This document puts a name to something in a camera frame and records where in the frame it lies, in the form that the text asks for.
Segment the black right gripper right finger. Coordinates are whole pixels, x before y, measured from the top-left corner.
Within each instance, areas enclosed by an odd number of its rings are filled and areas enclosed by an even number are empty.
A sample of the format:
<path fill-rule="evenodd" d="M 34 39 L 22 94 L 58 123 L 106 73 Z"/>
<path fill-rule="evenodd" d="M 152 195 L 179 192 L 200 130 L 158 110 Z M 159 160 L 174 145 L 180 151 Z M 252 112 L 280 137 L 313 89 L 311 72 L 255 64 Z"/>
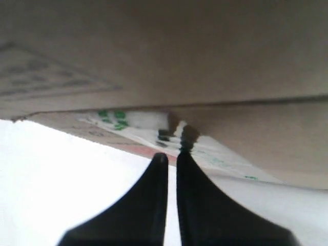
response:
<path fill-rule="evenodd" d="M 219 189 L 191 154 L 177 157 L 176 196 L 182 245 L 300 245 L 294 234 Z"/>

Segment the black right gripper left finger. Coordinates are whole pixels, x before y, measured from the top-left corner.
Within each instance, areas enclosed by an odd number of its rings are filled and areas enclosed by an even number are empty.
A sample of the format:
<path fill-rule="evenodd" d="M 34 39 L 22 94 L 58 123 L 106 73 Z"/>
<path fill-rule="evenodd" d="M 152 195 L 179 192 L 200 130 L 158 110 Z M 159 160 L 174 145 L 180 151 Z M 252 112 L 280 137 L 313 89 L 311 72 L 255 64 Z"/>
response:
<path fill-rule="evenodd" d="M 168 158 L 156 153 L 135 185 L 115 204 L 68 230 L 59 245 L 163 245 Z"/>

